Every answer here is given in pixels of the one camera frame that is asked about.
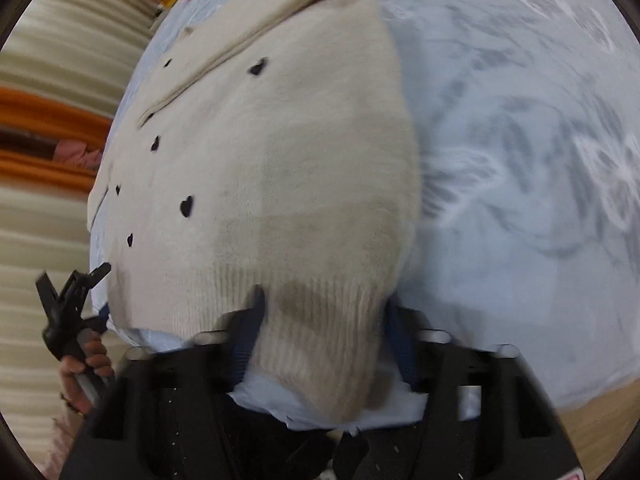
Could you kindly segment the person's left hand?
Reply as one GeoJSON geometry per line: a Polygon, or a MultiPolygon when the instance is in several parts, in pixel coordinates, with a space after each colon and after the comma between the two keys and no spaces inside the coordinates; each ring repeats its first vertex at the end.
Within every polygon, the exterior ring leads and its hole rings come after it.
{"type": "Polygon", "coordinates": [[[85,357],[82,360],[78,360],[74,356],[64,356],[58,363],[58,376],[60,376],[62,395],[65,401],[74,410],[88,415],[93,409],[93,402],[85,393],[78,379],[85,376],[86,370],[92,370],[96,376],[101,378],[111,378],[114,375],[114,368],[99,334],[95,332],[87,334],[84,352],[85,357]]]}

